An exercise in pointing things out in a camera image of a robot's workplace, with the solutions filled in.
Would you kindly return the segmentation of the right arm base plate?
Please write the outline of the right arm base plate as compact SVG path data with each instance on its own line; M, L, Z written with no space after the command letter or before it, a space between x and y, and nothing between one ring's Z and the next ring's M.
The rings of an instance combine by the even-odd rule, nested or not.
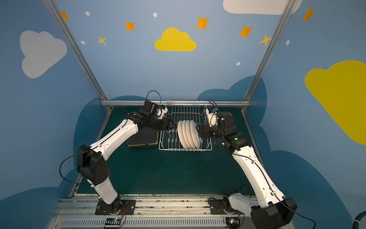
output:
M239 215L242 212L234 210L226 199L209 198L207 200L212 215Z

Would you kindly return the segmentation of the floral square plate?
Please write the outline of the floral square plate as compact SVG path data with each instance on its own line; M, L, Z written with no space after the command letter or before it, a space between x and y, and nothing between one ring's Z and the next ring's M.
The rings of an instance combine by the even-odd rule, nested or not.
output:
M138 144L138 145L130 145L128 144L129 148L150 148L150 147L157 147L158 144L147 144L147 145L142 145L142 144Z
M158 144L157 142L156 143L127 143L127 144L130 144L130 145L138 145L138 144L142 144L142 145L147 145L147 144Z

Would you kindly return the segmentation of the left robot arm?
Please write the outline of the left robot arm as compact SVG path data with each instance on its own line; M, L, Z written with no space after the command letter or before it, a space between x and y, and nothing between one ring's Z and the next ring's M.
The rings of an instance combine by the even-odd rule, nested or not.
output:
M110 181L107 160L113 152L144 128L156 131L170 130L176 124L165 117L168 108L146 100L137 112L130 112L110 133L90 146L82 145L77 151L77 172L82 175L99 196L96 215L122 215L121 196Z

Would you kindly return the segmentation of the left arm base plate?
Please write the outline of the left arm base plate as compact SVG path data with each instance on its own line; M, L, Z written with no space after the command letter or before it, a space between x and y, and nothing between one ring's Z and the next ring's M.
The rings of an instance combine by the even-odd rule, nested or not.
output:
M108 205L101 199L97 203L95 215L133 215L135 209L135 200L115 200Z

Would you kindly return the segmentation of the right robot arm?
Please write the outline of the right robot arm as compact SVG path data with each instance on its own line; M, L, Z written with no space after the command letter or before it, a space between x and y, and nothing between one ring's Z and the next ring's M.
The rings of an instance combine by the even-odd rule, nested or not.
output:
M240 193L229 195L229 206L249 216L257 229L285 229L297 209L293 198L286 198L259 162L244 133L237 131L230 112L217 108L205 111L208 123L196 127L201 138L216 138L239 164L253 188L256 201Z

